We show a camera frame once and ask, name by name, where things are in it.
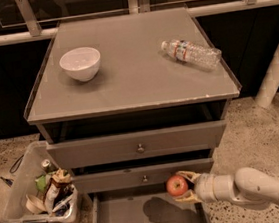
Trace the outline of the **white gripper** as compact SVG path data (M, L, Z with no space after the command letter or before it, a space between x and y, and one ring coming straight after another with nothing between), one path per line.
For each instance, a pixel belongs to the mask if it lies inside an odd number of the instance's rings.
M232 175L215 175L215 174L200 174L192 171L178 171L177 175L182 176L184 179L195 183L194 191L189 189L174 200L178 203L198 203L215 202L215 201L228 201L233 202L238 196L238 190L234 184L234 177Z

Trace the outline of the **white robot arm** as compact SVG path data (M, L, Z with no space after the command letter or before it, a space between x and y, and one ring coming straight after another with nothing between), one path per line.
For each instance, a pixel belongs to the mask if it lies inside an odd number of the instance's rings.
M179 203L227 201L254 210L266 209L271 203L279 205L279 181L254 168L240 168L235 174L222 176L192 171L178 171L176 175L193 184L193 189L173 196Z

